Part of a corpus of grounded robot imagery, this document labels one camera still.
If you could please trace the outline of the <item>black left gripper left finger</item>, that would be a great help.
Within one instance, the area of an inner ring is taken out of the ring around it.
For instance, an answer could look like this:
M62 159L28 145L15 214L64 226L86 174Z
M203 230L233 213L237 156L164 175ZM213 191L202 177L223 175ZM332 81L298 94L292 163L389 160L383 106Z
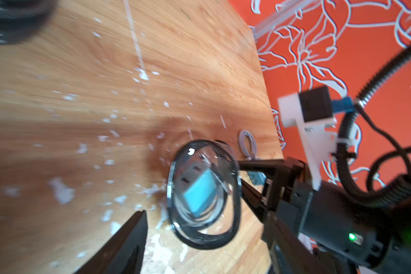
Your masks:
M139 274L148 233L146 211L138 211L79 270L78 274Z

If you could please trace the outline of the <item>teal charger near right arm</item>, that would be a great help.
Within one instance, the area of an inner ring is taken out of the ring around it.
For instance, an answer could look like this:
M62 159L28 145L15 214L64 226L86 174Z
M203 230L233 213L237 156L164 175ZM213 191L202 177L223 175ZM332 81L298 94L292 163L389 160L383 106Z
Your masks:
M267 180L267 177L264 173L259 171L248 171L248 176L255 186L263 186Z

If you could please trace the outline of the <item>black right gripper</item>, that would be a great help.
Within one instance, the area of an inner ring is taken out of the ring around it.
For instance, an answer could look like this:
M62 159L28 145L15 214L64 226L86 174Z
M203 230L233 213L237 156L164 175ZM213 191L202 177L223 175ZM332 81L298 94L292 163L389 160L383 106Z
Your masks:
M257 219L264 223L274 212L326 269L411 269L411 202L367 207L327 182L316 191L295 159L238 163L271 181L262 195L240 180L242 198Z

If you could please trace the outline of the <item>teal charger front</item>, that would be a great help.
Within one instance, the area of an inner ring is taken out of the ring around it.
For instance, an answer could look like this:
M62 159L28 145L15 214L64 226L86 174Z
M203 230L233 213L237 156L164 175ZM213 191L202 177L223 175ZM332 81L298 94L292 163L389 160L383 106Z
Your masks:
M182 197L187 209L198 218L208 209L215 199L217 186L211 170L205 170L184 191Z

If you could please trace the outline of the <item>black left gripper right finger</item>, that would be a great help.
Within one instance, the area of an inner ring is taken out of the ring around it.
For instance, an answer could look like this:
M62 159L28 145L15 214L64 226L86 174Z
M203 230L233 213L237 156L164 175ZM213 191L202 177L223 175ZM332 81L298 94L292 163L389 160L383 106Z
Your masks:
M329 271L303 246L272 211L267 213L262 240L276 274L327 274Z

